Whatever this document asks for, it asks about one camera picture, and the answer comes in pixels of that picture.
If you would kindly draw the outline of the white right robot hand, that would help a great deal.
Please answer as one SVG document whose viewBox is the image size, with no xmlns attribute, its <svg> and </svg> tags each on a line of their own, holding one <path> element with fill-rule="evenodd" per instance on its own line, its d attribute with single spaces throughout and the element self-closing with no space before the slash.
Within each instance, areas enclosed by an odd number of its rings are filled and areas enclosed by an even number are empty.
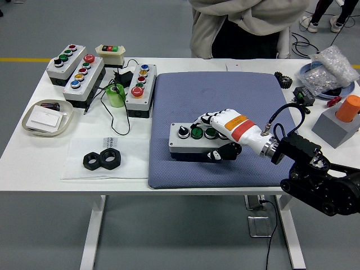
<svg viewBox="0 0 360 270">
<path fill-rule="evenodd" d="M 231 143 L 207 154 L 212 160 L 235 160 L 242 146 L 250 147 L 260 157 L 266 155 L 271 135 L 263 136 L 262 130 L 253 121 L 233 109 L 203 114 L 191 128 L 199 124 L 207 124 L 231 140 Z"/>
</svg>

